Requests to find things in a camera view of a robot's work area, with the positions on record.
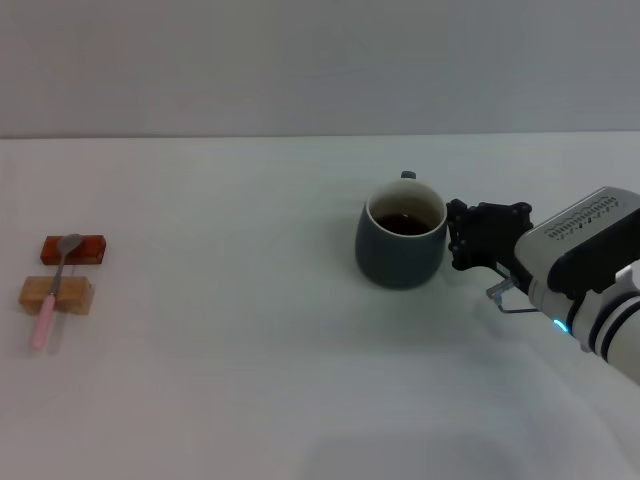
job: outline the reddish-brown wooden block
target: reddish-brown wooden block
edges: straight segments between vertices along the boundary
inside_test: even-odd
[[[47,237],[42,246],[40,260],[45,265],[58,265],[58,240],[62,237]],[[107,241],[102,235],[83,235],[82,245],[71,252],[65,260],[65,265],[99,265],[102,263]]]

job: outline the light wooden block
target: light wooden block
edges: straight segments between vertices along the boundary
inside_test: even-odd
[[[42,302],[49,294],[53,277],[27,277],[20,293],[20,305],[30,315],[40,312]],[[74,315],[88,315],[93,301],[94,288],[87,277],[62,277],[56,296],[55,309]]]

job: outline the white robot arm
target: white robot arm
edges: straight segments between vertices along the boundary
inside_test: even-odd
[[[640,259],[640,195],[604,187],[535,228],[526,203],[447,207],[453,266],[501,274],[487,295],[502,312],[540,311],[640,384],[640,290],[631,269]],[[504,310],[501,295],[512,287],[535,309]]]

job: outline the coffee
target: coffee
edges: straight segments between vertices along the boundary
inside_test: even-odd
[[[398,235],[415,236],[430,232],[433,228],[421,219],[405,213],[391,213],[374,220],[385,230]]]

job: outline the mug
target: mug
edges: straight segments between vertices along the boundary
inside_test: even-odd
[[[447,207],[435,190],[402,172],[369,197],[356,234],[362,273],[387,288],[409,289],[438,270],[447,236]]]

